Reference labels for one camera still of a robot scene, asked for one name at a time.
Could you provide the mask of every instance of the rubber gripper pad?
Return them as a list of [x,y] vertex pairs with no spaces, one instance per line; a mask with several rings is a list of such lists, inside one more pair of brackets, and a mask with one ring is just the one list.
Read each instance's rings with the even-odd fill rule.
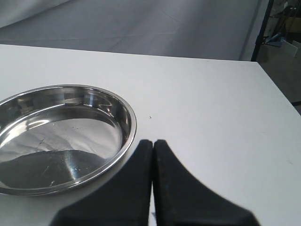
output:
[[158,226],[259,226],[250,211],[195,179],[164,140],[154,145],[153,191]]
[[105,185],[55,216],[51,226],[147,226],[152,142],[140,141],[123,168]]

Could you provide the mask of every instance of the white tabletop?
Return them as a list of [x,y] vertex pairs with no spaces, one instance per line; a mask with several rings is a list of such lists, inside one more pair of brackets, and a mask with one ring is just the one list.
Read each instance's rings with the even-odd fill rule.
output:
[[[115,92],[136,113],[133,145],[166,139],[197,179],[263,226],[301,222],[301,117],[257,63],[0,45],[0,75],[0,99],[56,84]],[[0,195],[1,225],[47,226],[77,192]]]

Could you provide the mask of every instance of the gray fabric backdrop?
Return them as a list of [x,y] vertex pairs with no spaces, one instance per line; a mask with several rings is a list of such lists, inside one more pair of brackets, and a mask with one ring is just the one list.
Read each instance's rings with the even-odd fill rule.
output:
[[[52,2],[30,1],[35,2],[27,7],[32,10],[23,10],[10,22],[43,11]],[[71,0],[0,28],[0,44],[250,60],[267,2]]]

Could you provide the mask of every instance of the stainless steel bowl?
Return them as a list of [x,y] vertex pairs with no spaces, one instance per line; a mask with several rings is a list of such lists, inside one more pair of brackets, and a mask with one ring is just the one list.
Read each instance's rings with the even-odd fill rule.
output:
[[130,147],[136,118],[104,89],[61,85],[0,102],[0,193],[40,195],[83,184]]

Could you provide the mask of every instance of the bowl rim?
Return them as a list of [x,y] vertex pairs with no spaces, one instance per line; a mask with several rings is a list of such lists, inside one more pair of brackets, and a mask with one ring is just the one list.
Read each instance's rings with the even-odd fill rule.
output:
[[128,134],[126,142],[120,148],[120,150],[116,153],[116,155],[113,158],[111,158],[107,163],[105,163],[103,166],[101,166],[96,171],[91,172],[81,178],[74,180],[74,181],[69,181],[64,184],[50,186],[50,187],[46,187],[46,188],[33,188],[33,189],[6,188],[3,186],[0,186],[0,194],[20,195],[20,196],[37,196],[37,195],[53,194],[53,193],[69,190],[71,188],[82,185],[88,181],[91,181],[91,180],[99,177],[101,174],[105,173],[112,166],[114,166],[123,157],[123,155],[127,152],[127,150],[130,148],[130,146],[133,143],[133,140],[135,138],[136,130],[137,130],[136,115],[135,115],[132,107],[130,106],[130,104],[125,99],[123,99],[119,95],[117,95],[111,91],[108,91],[106,89],[103,89],[103,88],[98,88],[98,87],[89,86],[89,85],[79,85],[79,84],[63,84],[63,85],[44,86],[44,87],[40,87],[40,88],[36,88],[36,89],[31,89],[31,90],[28,90],[25,92],[21,92],[16,95],[13,95],[9,98],[6,98],[6,99],[0,101],[0,106],[17,98],[17,97],[21,97],[21,96],[24,96],[24,95],[27,95],[27,94],[30,94],[33,92],[42,91],[45,89],[59,89],[59,88],[67,88],[67,87],[80,87],[80,88],[96,90],[96,91],[105,93],[109,96],[112,96],[112,97],[116,98],[119,102],[121,102],[121,104],[128,111],[129,116],[131,118],[131,129]]

